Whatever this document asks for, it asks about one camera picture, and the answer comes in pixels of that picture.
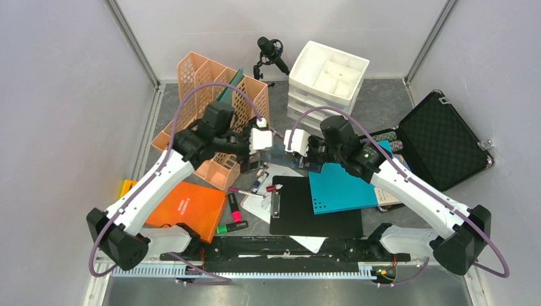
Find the teal notebook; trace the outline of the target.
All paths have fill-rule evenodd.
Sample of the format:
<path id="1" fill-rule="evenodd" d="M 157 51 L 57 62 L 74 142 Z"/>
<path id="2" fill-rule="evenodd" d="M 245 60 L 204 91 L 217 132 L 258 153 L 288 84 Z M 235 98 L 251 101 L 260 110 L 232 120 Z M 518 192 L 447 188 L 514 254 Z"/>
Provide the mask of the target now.
<path id="1" fill-rule="evenodd" d="M 309 172 L 314 214 L 377 207 L 375 186 L 348 174 L 340 164 L 325 163 L 320 173 Z"/>

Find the dark blue hardcover book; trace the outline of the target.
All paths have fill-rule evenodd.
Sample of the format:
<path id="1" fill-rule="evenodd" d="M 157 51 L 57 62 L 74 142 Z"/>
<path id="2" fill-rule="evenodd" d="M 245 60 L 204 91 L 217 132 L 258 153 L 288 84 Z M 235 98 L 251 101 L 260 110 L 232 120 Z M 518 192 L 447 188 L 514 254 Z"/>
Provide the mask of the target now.
<path id="1" fill-rule="evenodd" d="M 281 142 L 274 143 L 268 150 L 261 150 L 260 157 L 267 163 L 285 166 L 291 169 L 320 173 L 323 164 L 308 161 L 306 157 L 285 151 L 285 145 Z"/>

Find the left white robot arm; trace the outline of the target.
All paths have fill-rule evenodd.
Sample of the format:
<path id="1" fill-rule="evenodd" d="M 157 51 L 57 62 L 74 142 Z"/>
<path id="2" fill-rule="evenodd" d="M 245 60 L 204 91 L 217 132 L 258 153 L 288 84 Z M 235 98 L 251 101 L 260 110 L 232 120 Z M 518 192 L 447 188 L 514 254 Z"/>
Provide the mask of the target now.
<path id="1" fill-rule="evenodd" d="M 87 214 L 93 240 L 89 258 L 91 275 L 102 277 L 113 271 L 113 268 L 104 272 L 95 270 L 97 250 L 124 271 L 135 268 L 150 251 L 176 252 L 188 260 L 199 255 L 200 242 L 191 236 L 172 243 L 165 228 L 156 229 L 153 235 L 143 234 L 141 230 L 167 195 L 217 153 L 233 154 L 245 165 L 256 151 L 272 144 L 272 131 L 265 118 L 256 115 L 237 133 L 232 127 L 234 117 L 231 105 L 212 102 L 201 118 L 172 136 L 167 149 L 135 187 L 106 210 L 93 208 Z"/>

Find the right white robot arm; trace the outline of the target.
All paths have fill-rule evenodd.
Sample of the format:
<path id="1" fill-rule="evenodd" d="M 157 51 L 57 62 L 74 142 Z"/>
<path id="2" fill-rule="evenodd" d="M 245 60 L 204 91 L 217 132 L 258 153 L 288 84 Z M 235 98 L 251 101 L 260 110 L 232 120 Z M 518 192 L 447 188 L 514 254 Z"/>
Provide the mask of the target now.
<path id="1" fill-rule="evenodd" d="M 303 129 L 287 130 L 286 151 L 340 165 L 349 175 L 390 193 L 430 226 L 380 226 L 368 243 L 374 259 L 387 259 L 392 253 L 425 256 L 456 275 L 479 266 L 480 253 L 494 245 L 490 240 L 492 215 L 487 208 L 469 207 L 447 197 L 374 139 L 357 135 L 342 115 L 329 117 L 323 125 L 327 130 L 322 138 Z"/>

